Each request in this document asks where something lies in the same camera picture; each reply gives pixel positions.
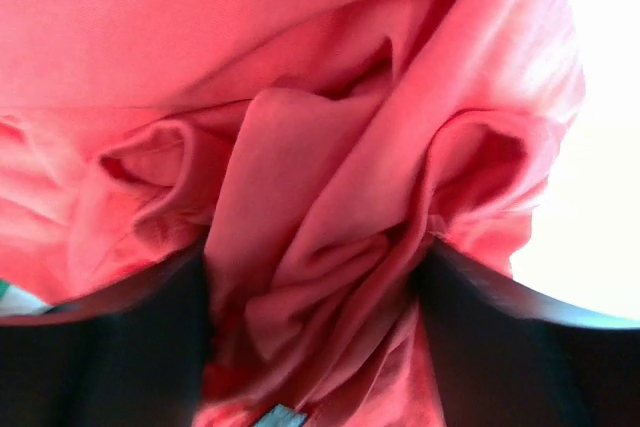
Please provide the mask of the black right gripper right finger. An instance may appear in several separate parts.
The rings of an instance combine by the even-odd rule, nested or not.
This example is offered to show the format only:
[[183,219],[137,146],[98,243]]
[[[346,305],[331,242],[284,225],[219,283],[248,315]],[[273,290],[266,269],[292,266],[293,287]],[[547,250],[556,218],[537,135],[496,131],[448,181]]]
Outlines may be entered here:
[[414,272],[449,426],[636,426],[639,323],[434,242]]

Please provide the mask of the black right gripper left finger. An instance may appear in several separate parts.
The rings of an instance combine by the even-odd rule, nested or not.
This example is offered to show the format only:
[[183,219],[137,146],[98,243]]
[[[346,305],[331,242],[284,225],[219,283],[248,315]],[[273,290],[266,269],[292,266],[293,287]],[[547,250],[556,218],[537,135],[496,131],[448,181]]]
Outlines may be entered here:
[[197,243],[53,307],[1,320],[4,426],[189,426],[209,346]]

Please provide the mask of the red tank top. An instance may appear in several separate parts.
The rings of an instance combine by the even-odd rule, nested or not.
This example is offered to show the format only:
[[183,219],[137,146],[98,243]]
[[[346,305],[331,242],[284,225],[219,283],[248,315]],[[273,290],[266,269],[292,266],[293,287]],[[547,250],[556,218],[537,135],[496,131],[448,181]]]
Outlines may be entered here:
[[583,94],[568,0],[1,0],[1,275],[205,237],[197,425],[439,426],[410,272],[509,269]]

